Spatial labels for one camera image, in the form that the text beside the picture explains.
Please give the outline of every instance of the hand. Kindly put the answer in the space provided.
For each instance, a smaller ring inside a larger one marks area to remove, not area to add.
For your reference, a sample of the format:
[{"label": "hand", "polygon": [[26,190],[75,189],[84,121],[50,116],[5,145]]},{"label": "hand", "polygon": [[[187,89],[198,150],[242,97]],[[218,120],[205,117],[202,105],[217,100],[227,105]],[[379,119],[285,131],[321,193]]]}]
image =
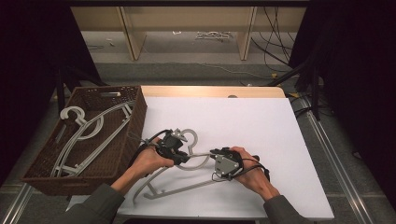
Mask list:
[{"label": "hand", "polygon": [[[242,147],[232,147],[230,148],[232,151],[238,152],[244,162],[244,169],[248,169],[254,165],[257,165],[256,159],[254,159],[248,152],[245,151]],[[241,184],[243,184],[247,189],[251,189],[254,192],[260,194],[265,201],[270,200],[271,198],[279,195],[279,191],[272,186],[267,177],[264,174],[262,168],[255,168],[251,171],[248,171],[244,175],[240,175],[236,178]]]},{"label": "hand", "polygon": [[174,162],[160,156],[155,150],[155,146],[148,146],[140,152],[130,169],[136,170],[141,178],[148,174],[151,175],[154,171],[165,166],[172,167]]},{"label": "hand", "polygon": [[174,162],[158,155],[154,146],[148,146],[140,152],[134,164],[111,185],[111,188],[125,195],[140,178],[164,166],[172,167]]}]

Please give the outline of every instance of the finger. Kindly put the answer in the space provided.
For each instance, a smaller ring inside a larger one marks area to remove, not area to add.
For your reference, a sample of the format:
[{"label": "finger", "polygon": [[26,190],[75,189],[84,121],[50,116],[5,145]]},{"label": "finger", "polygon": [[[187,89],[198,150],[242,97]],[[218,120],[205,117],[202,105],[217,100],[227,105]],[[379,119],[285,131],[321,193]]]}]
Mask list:
[{"label": "finger", "polygon": [[245,152],[245,149],[242,148],[242,147],[231,147],[230,150],[239,152],[239,154],[242,153],[242,152]]},{"label": "finger", "polygon": [[155,137],[151,142],[158,143],[161,140],[160,137]]},{"label": "finger", "polygon": [[166,167],[172,167],[174,165],[175,165],[174,161],[169,160],[169,159],[165,159],[165,166]]}]

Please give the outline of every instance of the person's right hand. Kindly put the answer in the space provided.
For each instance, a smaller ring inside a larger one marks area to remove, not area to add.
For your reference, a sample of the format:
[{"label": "person's right hand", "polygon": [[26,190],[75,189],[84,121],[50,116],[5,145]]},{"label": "person's right hand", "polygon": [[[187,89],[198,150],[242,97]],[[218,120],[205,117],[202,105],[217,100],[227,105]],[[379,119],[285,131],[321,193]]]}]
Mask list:
[{"label": "person's right hand", "polygon": [[[242,159],[248,159],[243,160],[245,170],[257,165],[257,162],[255,162],[257,160],[246,152],[244,148],[231,147],[230,150],[238,152]],[[265,201],[279,195],[279,191],[269,182],[262,168],[255,168],[244,175],[236,177],[235,179],[243,184],[247,189],[251,189],[258,193]]]}]

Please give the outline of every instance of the gray sleeve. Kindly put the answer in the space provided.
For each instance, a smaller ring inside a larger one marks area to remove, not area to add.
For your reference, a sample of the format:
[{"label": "gray sleeve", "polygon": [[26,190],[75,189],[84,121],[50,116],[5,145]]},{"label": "gray sleeve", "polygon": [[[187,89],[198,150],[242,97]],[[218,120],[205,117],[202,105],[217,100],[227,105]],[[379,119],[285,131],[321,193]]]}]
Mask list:
[{"label": "gray sleeve", "polygon": [[110,223],[123,201],[121,194],[104,184],[84,203],[75,204],[53,223]]},{"label": "gray sleeve", "polygon": [[300,216],[283,195],[276,196],[265,202],[264,209],[273,224],[313,223]]}]

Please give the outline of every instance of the floor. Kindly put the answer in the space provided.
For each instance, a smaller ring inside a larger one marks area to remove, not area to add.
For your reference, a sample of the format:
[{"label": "floor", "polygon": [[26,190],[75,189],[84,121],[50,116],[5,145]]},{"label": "floor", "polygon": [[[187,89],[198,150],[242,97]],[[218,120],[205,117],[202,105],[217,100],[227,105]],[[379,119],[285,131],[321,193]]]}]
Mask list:
[{"label": "floor", "polygon": [[[84,32],[83,35],[102,80],[111,85],[260,86],[290,70],[272,57],[264,56],[254,44],[250,45],[247,60],[241,61],[234,34],[228,39],[219,41],[196,39],[195,32],[148,33],[143,52],[139,60],[134,62],[130,60],[122,33]],[[268,39],[269,36],[270,33],[262,33],[264,38]],[[282,33],[281,36],[282,43],[291,48],[295,34],[290,34],[290,37],[289,34]],[[254,34],[253,39],[265,47],[266,42],[262,37],[260,34]],[[268,51],[281,60],[287,60],[278,46],[268,45]],[[280,87],[285,93],[295,93],[293,85],[297,78],[290,78]],[[309,102],[309,94],[301,98],[290,97],[290,103],[295,111],[306,107],[307,102]],[[372,223],[396,223],[395,211],[364,162],[352,154],[354,147],[336,115],[327,106],[323,94],[320,95],[320,103],[324,106],[319,110],[320,122],[316,124],[319,123],[325,130],[351,183],[366,205]],[[8,208],[21,189],[21,176],[38,150],[44,146],[57,118],[57,102],[54,97],[49,102],[47,114],[43,116],[29,146],[0,188],[1,218],[5,218]],[[353,206],[349,203],[347,194],[329,162],[323,143],[319,141],[312,116],[310,113],[296,113],[296,118],[335,215],[334,220],[319,223],[362,223],[355,216]],[[65,210],[67,205],[66,197],[50,197],[34,190],[18,223],[50,223]],[[122,223],[124,220],[125,217],[116,217],[114,223]]]}]

